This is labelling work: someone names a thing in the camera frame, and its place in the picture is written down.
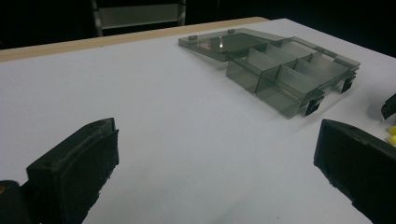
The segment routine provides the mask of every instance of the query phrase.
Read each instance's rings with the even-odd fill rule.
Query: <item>white tabletop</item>
[[[228,79],[226,63],[178,46],[186,35],[0,63],[0,179],[23,184],[42,154],[114,118],[120,165],[86,224],[371,223],[313,158],[322,119],[388,137],[396,118],[380,108],[396,59],[289,20],[238,27],[347,56],[361,63],[357,78],[314,114],[285,119]]]

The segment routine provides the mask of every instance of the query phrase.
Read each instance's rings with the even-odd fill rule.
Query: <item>yellow object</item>
[[[388,138],[388,142],[392,145],[396,145],[396,135],[392,135],[390,138]]]
[[[388,129],[388,132],[392,135],[396,135],[396,126],[392,126]]]

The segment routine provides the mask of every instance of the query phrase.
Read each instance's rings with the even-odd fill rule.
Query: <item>black plastic part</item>
[[[393,114],[396,113],[396,94],[391,96],[384,105],[381,107],[381,113],[382,116],[384,116],[384,119],[389,118]]]
[[[346,78],[344,81],[343,89],[341,89],[341,93],[349,90],[352,87],[352,82],[356,77]]]
[[[119,164],[114,119],[90,123],[27,167],[32,222],[82,223]]]
[[[0,223],[31,223],[20,185],[12,180],[0,181]]]
[[[323,101],[324,96],[319,96],[318,99],[311,100],[308,104],[308,108],[305,110],[305,115],[308,116],[318,110],[320,103]]]
[[[314,164],[374,223],[396,223],[396,149],[342,122],[321,123]]]

